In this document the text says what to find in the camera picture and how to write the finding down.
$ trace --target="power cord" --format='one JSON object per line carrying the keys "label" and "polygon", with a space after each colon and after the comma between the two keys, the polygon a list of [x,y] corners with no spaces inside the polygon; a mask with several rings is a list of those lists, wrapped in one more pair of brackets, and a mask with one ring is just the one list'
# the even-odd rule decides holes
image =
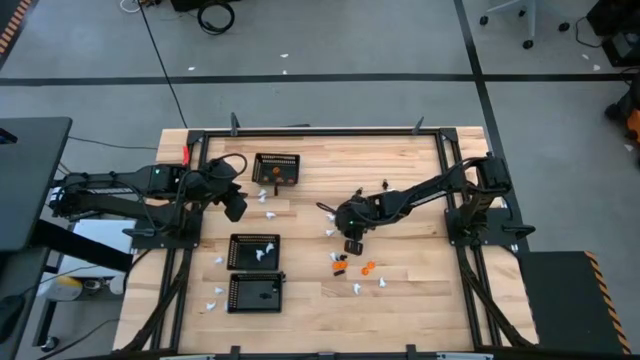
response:
{"label": "power cord", "polygon": [[167,84],[169,84],[169,89],[171,90],[173,99],[175,100],[176,106],[178,107],[178,113],[180,114],[180,120],[182,120],[182,125],[184,125],[184,127],[188,129],[189,126],[187,126],[187,122],[184,120],[184,114],[182,113],[182,107],[180,107],[180,101],[178,101],[178,96],[176,95],[176,92],[173,89],[173,85],[171,84],[171,79],[169,79],[169,75],[167,74],[167,69],[164,67],[164,62],[162,61],[162,56],[160,56],[160,51],[158,50],[158,46],[156,45],[156,40],[153,38],[153,34],[151,33],[151,27],[149,27],[149,21],[147,21],[147,15],[144,12],[144,8],[140,4],[140,0],[136,0],[136,1],[138,2],[138,6],[140,7],[140,13],[142,14],[144,25],[147,27],[149,38],[151,38],[153,49],[156,51],[156,55],[158,56],[158,61],[160,62],[160,67],[162,68],[162,72],[164,73],[164,78],[165,80],[167,80]]}

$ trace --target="gray concrete floor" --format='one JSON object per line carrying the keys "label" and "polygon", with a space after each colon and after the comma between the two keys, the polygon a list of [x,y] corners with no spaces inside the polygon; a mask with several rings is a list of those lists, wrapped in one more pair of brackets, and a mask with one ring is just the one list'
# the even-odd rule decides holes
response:
{"label": "gray concrete floor", "polygon": [[[140,14],[124,14],[117,0],[40,0],[0,78],[162,76]],[[563,17],[540,15],[538,38],[525,51],[526,22],[515,13],[483,11],[500,1],[464,0],[485,74],[614,73],[600,49],[575,43],[573,28],[557,25],[584,16],[595,0],[554,1]],[[164,1],[147,9],[170,76],[328,73],[470,74],[455,6],[448,0],[243,0],[233,4],[235,26],[205,35],[195,19]],[[581,35],[596,41],[588,24]],[[524,219],[538,228],[531,248],[591,250],[598,254],[613,300],[635,351],[640,344],[636,209],[640,172],[636,150],[602,112],[626,86],[611,82],[489,83],[498,130]],[[194,127],[482,125],[473,82],[326,82],[176,85],[185,119]],[[166,85],[0,87],[0,117],[70,116],[72,135],[121,145],[155,146],[163,128],[181,127]],[[73,140],[63,162],[78,171],[128,171],[153,151],[105,148]],[[120,304],[71,303],[52,327],[63,344],[119,315]],[[34,308],[33,318],[39,315]],[[33,359],[34,324],[19,359]],[[107,326],[59,358],[104,354],[115,326]]]}

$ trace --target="black plastic container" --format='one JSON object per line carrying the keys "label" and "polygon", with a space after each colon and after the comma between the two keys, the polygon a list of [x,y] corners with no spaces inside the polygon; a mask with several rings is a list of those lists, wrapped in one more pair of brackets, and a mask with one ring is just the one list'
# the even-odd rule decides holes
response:
{"label": "black plastic container", "polygon": [[260,185],[294,186],[300,176],[300,155],[257,153],[251,181]]}
{"label": "black plastic container", "polygon": [[[266,252],[272,243],[274,249]],[[265,254],[260,261],[256,250]],[[280,235],[268,234],[231,234],[227,270],[278,270],[280,262]]]}
{"label": "black plastic container", "polygon": [[231,274],[227,312],[282,312],[284,273]]}

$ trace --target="chair wheel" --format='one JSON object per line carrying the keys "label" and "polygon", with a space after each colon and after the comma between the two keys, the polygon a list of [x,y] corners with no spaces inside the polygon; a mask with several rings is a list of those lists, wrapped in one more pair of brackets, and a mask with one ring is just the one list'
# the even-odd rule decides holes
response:
{"label": "chair wheel", "polygon": [[42,352],[50,352],[58,347],[58,344],[60,344],[60,339],[55,336],[47,336],[47,342],[40,346],[40,350],[42,350]]}

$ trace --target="office chair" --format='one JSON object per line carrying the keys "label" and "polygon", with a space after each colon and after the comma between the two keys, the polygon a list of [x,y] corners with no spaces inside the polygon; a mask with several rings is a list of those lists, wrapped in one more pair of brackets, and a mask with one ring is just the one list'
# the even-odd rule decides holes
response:
{"label": "office chair", "polygon": [[[538,8],[544,9],[547,12],[555,13],[556,11],[550,8],[544,1],[538,0],[511,0],[502,5],[494,6],[487,10],[486,14],[498,13],[509,11],[512,9],[520,9],[518,16],[523,17],[527,15],[527,21],[529,23],[529,39],[522,43],[522,47],[525,49],[531,49],[533,47],[533,38],[536,36],[536,13]],[[480,18],[480,25],[485,26],[489,22],[489,17],[484,15]],[[563,22],[558,26],[558,31],[565,32],[569,30],[569,23]]]}

